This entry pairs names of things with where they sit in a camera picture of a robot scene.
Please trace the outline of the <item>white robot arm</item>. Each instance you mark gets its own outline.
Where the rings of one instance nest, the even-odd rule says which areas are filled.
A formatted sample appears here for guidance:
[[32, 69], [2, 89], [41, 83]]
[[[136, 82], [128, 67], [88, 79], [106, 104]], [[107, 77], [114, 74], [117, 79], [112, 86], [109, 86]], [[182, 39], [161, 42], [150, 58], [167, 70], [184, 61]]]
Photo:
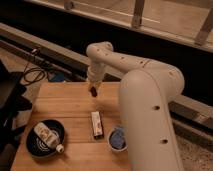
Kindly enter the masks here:
[[184, 171], [168, 104], [185, 85], [182, 72], [157, 60], [116, 53], [109, 42], [87, 46], [89, 86], [111, 66], [123, 73], [119, 108], [132, 171]]

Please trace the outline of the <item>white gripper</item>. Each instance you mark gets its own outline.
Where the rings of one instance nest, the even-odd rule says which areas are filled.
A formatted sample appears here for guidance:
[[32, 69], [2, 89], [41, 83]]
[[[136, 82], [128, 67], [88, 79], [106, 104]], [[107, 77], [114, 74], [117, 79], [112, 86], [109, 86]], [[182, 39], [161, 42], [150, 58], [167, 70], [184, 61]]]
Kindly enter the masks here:
[[105, 65], [102, 63], [91, 63], [87, 69], [88, 89], [98, 89], [105, 76]]

